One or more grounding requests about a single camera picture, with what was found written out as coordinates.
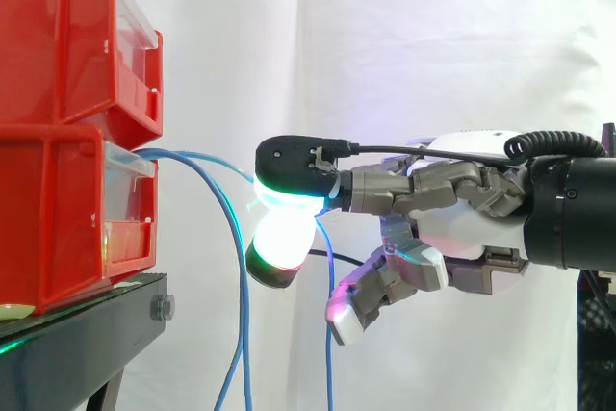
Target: metal bolt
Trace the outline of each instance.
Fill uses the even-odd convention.
[[[152,300],[152,320],[170,321],[175,314],[175,297],[171,294],[156,295]]]

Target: coiled black cable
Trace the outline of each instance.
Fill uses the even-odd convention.
[[[592,137],[578,132],[547,130],[528,132],[507,140],[504,152],[509,159],[515,161],[559,154],[580,158],[607,156],[605,148]]]

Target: stacked red bins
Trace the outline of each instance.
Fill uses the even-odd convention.
[[[162,37],[133,0],[0,0],[0,319],[156,262]]]

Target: robotic finger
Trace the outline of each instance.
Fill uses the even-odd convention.
[[[381,218],[381,235],[383,246],[344,278],[327,302],[325,318],[341,346],[358,342],[380,307],[448,285],[443,254],[413,238],[405,216]]]

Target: black cable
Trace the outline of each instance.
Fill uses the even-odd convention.
[[[513,137],[504,145],[504,152],[509,159],[475,154],[453,153],[427,148],[409,146],[361,146],[353,144],[353,154],[360,153],[395,153],[434,158],[456,159],[482,163],[486,166],[519,166],[538,156],[569,155],[577,157],[601,158],[606,156],[605,148],[589,137],[578,132],[538,131]]]
[[[601,292],[597,278],[595,278],[595,275],[591,271],[582,270],[582,273],[584,274],[586,281],[588,281],[588,285],[590,286],[590,289],[592,289],[595,299],[597,300],[597,303],[599,303],[599,306],[603,311],[603,315],[609,323],[609,327],[611,327],[614,334],[616,334],[616,316],[614,316],[614,312],[612,312],[609,307],[609,302],[607,302],[605,295]]]
[[[603,158],[605,148],[587,135],[578,132],[549,131],[528,132],[513,137],[504,144],[509,159],[528,160],[538,156],[566,154],[579,158]]]
[[[357,154],[361,153],[394,153],[409,154],[411,156],[432,156],[433,158],[456,159],[459,161],[471,161],[482,163],[486,166],[519,166],[526,160],[513,160],[494,158],[490,156],[478,156],[475,154],[454,153],[452,151],[437,151],[426,148],[412,148],[410,146],[358,146]]]
[[[319,255],[320,257],[327,257],[327,252],[325,252],[324,250],[319,250],[319,249],[310,249],[308,251],[308,254]],[[356,259],[353,259],[352,257],[346,257],[345,255],[337,254],[336,252],[334,252],[334,259],[340,260],[342,262],[347,262],[348,264],[352,264],[357,267],[361,267],[362,265],[364,265],[364,263],[361,260],[356,260]]]

